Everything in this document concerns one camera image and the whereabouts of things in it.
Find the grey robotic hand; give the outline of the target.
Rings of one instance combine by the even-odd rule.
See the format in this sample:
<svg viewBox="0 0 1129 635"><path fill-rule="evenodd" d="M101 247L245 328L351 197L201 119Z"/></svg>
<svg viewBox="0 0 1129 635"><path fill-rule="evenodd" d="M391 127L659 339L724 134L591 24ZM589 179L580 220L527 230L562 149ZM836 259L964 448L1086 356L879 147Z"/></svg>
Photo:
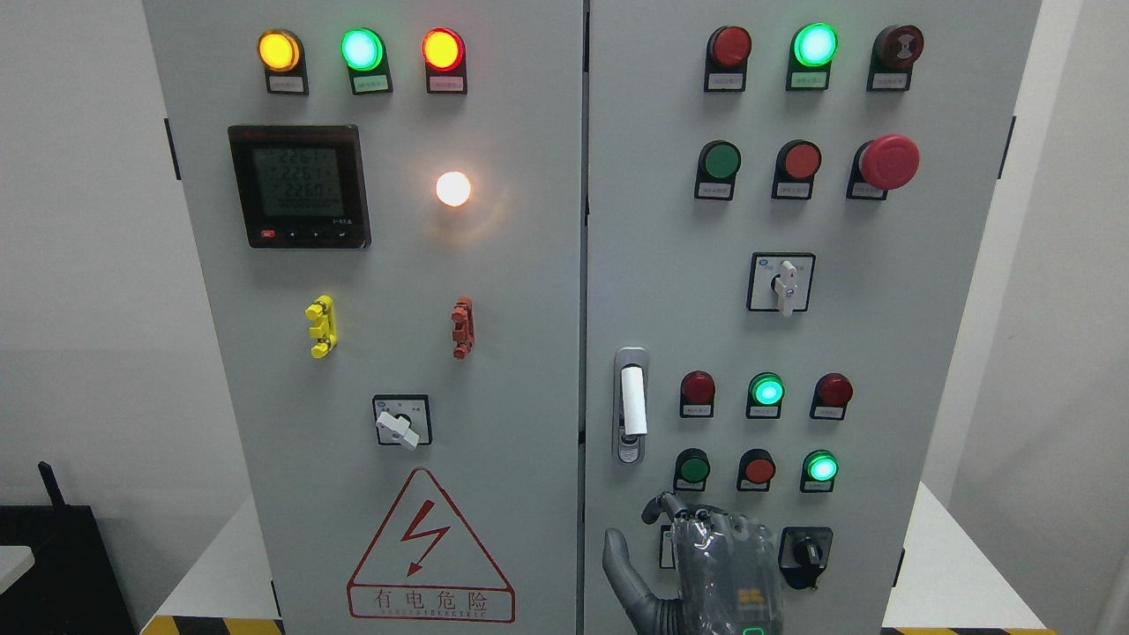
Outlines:
<svg viewBox="0 0 1129 635"><path fill-rule="evenodd" d="M660 493L641 517L669 516L680 595L658 599L630 560L624 534L604 534L603 569L638 634L781 634L782 583L770 531L741 514Z"/></svg>

